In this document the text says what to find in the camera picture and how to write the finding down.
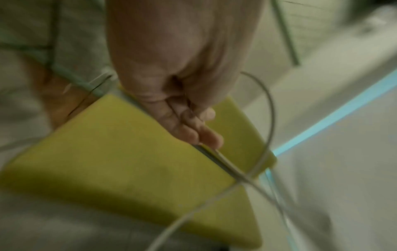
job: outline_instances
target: yellow seat cushion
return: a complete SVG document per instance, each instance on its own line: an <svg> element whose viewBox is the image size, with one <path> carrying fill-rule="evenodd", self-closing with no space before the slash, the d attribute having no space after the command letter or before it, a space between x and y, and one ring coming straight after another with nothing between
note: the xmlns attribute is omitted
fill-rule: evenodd
<svg viewBox="0 0 397 251"><path fill-rule="evenodd" d="M225 137L222 153L249 170L264 148L257 132L227 99L211 123ZM272 166L271 156L265 167ZM70 201L168 225L234 180L192 146L170 136L144 112L106 95L11 161L1 187ZM197 214L185 231L244 248L261 245L240 187Z"/></svg>

